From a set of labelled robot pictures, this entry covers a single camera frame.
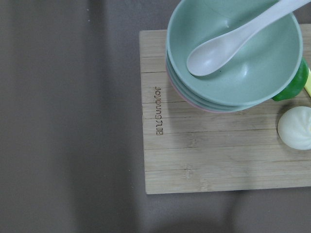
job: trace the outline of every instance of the bamboo cutting board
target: bamboo cutting board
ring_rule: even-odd
[[[311,24],[301,28],[311,64]],[[307,92],[230,114],[204,112],[171,86],[165,39],[166,30],[139,35],[147,194],[311,186],[311,151],[289,148],[276,131],[284,112],[311,106]]]

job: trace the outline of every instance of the green bowl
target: green bowl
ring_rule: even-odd
[[[228,105],[219,105],[216,103],[208,102],[207,100],[201,99],[196,95],[193,95],[183,84],[179,81],[178,76],[176,75],[174,69],[172,68],[170,59],[166,56],[166,68],[169,79],[172,86],[176,92],[189,104],[197,107],[201,110],[213,113],[232,113],[241,111],[247,108],[253,107],[253,105],[243,105],[243,106],[228,106]]]
[[[221,105],[255,105],[281,92],[302,58],[302,35],[293,14],[250,39],[221,69],[203,77],[186,66],[201,43],[229,32],[272,6],[274,0],[182,0],[167,31],[166,49],[180,81],[195,95]]]

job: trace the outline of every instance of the gray surface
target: gray surface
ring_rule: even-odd
[[[138,33],[178,2],[1,0],[1,233],[310,231],[311,188],[145,194]]]

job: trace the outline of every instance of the spoon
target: spoon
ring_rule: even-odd
[[[215,72],[260,30],[310,1],[280,0],[241,27],[204,42],[189,55],[188,71],[195,76],[205,76]]]

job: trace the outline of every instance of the cutting board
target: cutting board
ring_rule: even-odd
[[[311,24],[301,29],[311,64]],[[311,106],[307,92],[230,114],[204,112],[171,86],[165,40],[166,30],[139,35],[146,193],[311,186],[311,150],[289,148],[276,130],[284,112]]]

